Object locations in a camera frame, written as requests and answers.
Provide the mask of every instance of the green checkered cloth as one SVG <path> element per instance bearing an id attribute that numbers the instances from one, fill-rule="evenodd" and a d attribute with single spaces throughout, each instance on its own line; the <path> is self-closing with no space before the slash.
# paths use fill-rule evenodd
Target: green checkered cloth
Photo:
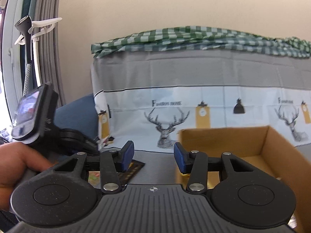
<path id="1" fill-rule="evenodd" d="M 311 42 L 297 37 L 269 38 L 251 33 L 186 26 L 134 33 L 91 46 L 95 58 L 116 51 L 168 51 L 228 49 L 256 52 L 276 56 L 309 58 Z"/>

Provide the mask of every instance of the hand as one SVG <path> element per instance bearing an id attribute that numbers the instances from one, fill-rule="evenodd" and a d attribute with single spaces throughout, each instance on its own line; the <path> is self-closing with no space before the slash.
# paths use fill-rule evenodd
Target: hand
<path id="1" fill-rule="evenodd" d="M 22 142 L 0 146 L 0 209 L 7 210 L 15 184 L 26 168 L 45 171 L 52 163 Z"/>

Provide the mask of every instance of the open cardboard box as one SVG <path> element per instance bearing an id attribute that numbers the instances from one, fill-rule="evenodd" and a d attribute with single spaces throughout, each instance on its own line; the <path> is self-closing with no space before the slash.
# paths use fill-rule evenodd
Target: open cardboard box
<path id="1" fill-rule="evenodd" d="M 281 179 L 295 193 L 295 231 L 311 232 L 311 164 L 270 126 L 249 128 L 185 129 L 179 141 L 187 151 L 199 150 L 210 157 L 231 152 L 266 173 Z M 176 169 L 178 183 L 184 187 L 189 176 Z M 208 173 L 208 188 L 219 183 L 218 172 Z"/>

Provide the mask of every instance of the beige wall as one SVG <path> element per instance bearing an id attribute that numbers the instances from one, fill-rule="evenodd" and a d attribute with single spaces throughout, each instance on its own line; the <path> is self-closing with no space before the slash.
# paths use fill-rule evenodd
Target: beige wall
<path id="1" fill-rule="evenodd" d="M 95 42 L 185 25 L 311 40 L 311 0 L 60 0 L 59 16 L 67 103 L 92 92 L 90 48 Z"/>

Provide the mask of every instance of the small screen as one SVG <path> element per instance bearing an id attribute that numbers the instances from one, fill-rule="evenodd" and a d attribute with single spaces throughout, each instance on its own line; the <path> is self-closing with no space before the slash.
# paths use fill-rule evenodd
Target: small screen
<path id="1" fill-rule="evenodd" d="M 39 93 L 39 91 L 35 91 L 21 100 L 16 114 L 15 125 L 27 122 L 34 117 Z"/>

